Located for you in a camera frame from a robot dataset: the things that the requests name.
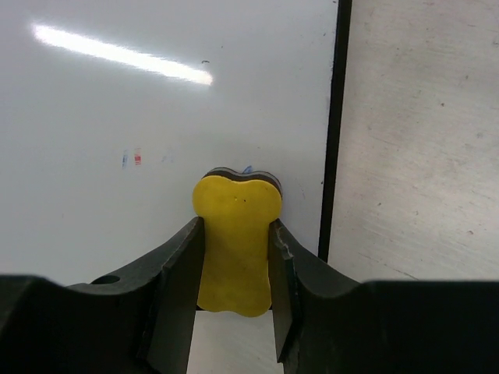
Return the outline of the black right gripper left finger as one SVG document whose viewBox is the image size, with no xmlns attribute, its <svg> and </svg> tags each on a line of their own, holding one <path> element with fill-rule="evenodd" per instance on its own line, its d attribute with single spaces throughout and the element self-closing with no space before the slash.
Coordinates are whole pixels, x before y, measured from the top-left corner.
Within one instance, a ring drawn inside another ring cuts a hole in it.
<svg viewBox="0 0 499 374">
<path fill-rule="evenodd" d="M 89 284 L 2 276 L 2 372 L 186 372 L 204 250 L 195 218 Z"/>
</svg>

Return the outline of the yellow bone-shaped eraser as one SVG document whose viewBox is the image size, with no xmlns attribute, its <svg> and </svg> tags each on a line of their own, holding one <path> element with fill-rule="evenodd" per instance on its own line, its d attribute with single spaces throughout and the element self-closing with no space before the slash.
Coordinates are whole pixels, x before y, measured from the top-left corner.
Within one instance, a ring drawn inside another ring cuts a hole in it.
<svg viewBox="0 0 499 374">
<path fill-rule="evenodd" d="M 200 308 L 253 318 L 271 307 L 268 235 L 281 207 L 281 184 L 266 171 L 219 167 L 196 184 L 193 209 L 205 231 Z"/>
</svg>

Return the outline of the whiteboard with black frame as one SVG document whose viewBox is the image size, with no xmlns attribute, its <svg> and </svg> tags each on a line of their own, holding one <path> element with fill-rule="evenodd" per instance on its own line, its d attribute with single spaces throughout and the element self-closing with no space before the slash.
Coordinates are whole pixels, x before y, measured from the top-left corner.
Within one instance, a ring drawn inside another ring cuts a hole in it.
<svg viewBox="0 0 499 374">
<path fill-rule="evenodd" d="M 124 267 L 200 218 L 193 189 L 219 167 L 275 176 L 276 221 L 316 256 L 351 8 L 2 2 L 1 278 L 68 287 Z M 272 303 L 253 318 L 196 304 L 189 372 L 284 372 Z"/>
</svg>

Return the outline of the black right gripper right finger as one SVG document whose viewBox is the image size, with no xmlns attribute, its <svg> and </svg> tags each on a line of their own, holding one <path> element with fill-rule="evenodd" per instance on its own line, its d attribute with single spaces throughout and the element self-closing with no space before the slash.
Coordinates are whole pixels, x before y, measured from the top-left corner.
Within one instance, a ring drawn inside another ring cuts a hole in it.
<svg viewBox="0 0 499 374">
<path fill-rule="evenodd" d="M 495 281 L 357 282 L 269 228 L 277 360 L 287 373 L 495 373 Z"/>
</svg>

